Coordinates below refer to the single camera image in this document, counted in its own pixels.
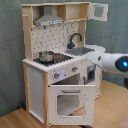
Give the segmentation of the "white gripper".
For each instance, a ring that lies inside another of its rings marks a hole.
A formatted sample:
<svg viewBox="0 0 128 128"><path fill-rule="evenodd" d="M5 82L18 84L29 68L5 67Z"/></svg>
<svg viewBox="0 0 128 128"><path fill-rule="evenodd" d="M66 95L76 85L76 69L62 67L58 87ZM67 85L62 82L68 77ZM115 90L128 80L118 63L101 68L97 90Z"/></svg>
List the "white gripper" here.
<svg viewBox="0 0 128 128"><path fill-rule="evenodd" d="M103 53L99 52L99 51L88 52L85 55L85 59L89 60L90 62L101 67L102 66Z"/></svg>

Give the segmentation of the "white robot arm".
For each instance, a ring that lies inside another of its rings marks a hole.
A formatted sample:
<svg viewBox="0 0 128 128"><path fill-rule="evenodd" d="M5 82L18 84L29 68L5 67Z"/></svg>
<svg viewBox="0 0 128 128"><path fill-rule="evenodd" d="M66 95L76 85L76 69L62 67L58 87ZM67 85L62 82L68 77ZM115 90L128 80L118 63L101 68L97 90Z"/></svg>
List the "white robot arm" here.
<svg viewBox="0 0 128 128"><path fill-rule="evenodd" d="M128 89L128 54L92 51L85 55L85 59L105 72L123 74L124 86Z"/></svg>

